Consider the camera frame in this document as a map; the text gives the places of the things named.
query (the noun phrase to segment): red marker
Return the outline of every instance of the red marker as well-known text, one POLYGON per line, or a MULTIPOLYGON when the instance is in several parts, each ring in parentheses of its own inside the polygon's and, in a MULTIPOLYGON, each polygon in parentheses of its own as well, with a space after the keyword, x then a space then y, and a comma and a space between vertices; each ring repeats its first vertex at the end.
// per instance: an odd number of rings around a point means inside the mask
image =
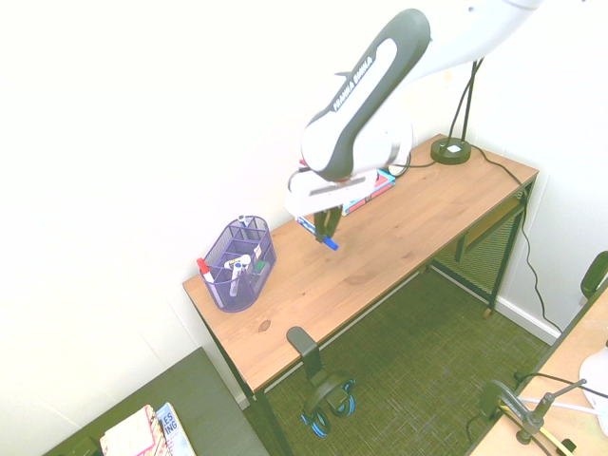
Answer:
POLYGON ((213 276, 211 275, 211 273, 209 272, 209 266, 207 266, 207 263, 205 263, 205 260, 202 258, 197 259, 197 264, 199 265, 199 269, 202 272, 202 276, 205 277, 205 280, 207 280, 209 283, 213 283, 213 276))
POLYGON ((207 263, 205 263, 205 260, 202 258, 197 259, 197 264, 199 265, 199 269, 202 273, 202 276, 207 281, 209 290, 211 290, 211 293, 213 294, 213 298, 216 300, 216 303, 221 308, 223 308, 224 303, 221 301, 221 297, 219 296, 218 290, 216 290, 216 285, 211 285, 212 283, 214 283, 214 279, 211 273, 209 272, 209 266, 207 266, 207 263))

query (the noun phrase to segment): white robot link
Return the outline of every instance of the white robot link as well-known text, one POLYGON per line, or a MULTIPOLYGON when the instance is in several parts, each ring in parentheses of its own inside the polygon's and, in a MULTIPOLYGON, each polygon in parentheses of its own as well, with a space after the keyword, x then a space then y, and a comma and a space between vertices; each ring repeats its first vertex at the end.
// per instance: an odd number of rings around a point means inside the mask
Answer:
POLYGON ((413 146, 411 123, 389 106, 390 96, 436 71, 485 57, 541 3, 485 0, 471 6, 463 2, 469 25, 447 39, 435 37, 440 30, 434 33, 418 9, 398 13, 354 69, 336 75, 341 87, 304 129, 305 165, 289 179, 286 209, 296 218, 314 214, 317 240, 331 238, 341 205, 370 195, 378 168, 408 159, 413 146))

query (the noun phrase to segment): pen holder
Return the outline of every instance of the pen holder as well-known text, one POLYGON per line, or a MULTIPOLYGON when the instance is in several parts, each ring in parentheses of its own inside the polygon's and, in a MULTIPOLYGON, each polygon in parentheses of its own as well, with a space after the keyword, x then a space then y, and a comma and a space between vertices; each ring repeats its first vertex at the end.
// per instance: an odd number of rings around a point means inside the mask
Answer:
POLYGON ((224 228, 205 262, 214 282, 203 280, 218 308, 224 312, 240 312, 251 307, 275 267, 276 254, 266 220, 249 216, 233 220, 224 228), (249 256, 240 275, 234 277, 232 260, 249 256))

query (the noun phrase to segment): floor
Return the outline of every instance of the floor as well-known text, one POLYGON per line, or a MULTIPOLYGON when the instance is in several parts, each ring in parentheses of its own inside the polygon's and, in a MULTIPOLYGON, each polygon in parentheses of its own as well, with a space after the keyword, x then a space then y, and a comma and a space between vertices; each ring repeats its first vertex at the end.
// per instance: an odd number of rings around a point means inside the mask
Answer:
MULTIPOLYGON (((514 387, 548 346, 439 274, 418 275, 321 352, 328 371, 356 379, 356 411, 328 412, 332 432, 317 437, 300 418, 311 392, 299 369, 267 394, 295 456, 463 455, 465 424, 476 415, 485 382, 514 387)), ((273 439, 245 415, 271 454, 273 439)), ((471 427, 475 439, 484 429, 471 427)))

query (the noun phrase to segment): wooden desk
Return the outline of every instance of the wooden desk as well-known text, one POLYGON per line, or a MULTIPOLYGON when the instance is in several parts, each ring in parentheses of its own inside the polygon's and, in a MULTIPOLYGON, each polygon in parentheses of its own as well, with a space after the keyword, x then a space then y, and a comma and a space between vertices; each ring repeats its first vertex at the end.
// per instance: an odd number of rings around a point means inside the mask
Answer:
MULTIPOLYGON (((430 145, 440 137, 416 147, 412 164, 430 162, 430 145)), ((538 173, 488 156, 526 185, 538 173)), ((262 397, 264 387, 299 360, 286 338, 291 327, 302 327, 317 343, 328 339, 518 189, 477 150, 458 166, 412 168, 393 189, 341 219, 333 237, 337 252, 315 242, 295 221, 276 228, 276 266, 251 308, 222 312, 199 275, 183 287, 228 364, 234 363, 245 393, 251 389, 262 397)))
MULTIPOLYGON (((582 362, 605 347, 606 338, 608 338, 608 292, 605 291, 607 287, 608 280, 590 299, 585 308, 586 311, 581 312, 581 319, 575 320, 570 325, 570 332, 566 332, 563 339, 556 342, 555 351, 550 353, 546 361, 541 362, 541 368, 536 371, 571 381, 579 380, 582 362)), ((520 396, 541 398, 546 392, 557 391, 565 386, 561 382, 534 377, 520 396)), ((580 389, 567 392, 556 402, 591 407, 580 389)), ((530 404, 526 404, 526 406, 529 409, 535 407, 530 404)), ((566 438, 572 440, 577 445, 574 454, 578 456, 608 454, 608 436, 601 431, 596 416, 552 407, 544 417, 544 423, 545 428, 559 441, 566 438)), ((518 430, 514 423, 502 417, 474 450, 467 454, 472 456, 544 454, 533 442, 528 446, 521 445, 515 438, 518 430)), ((551 454, 558 454, 555 447, 544 436, 538 434, 536 437, 551 451, 551 454)))

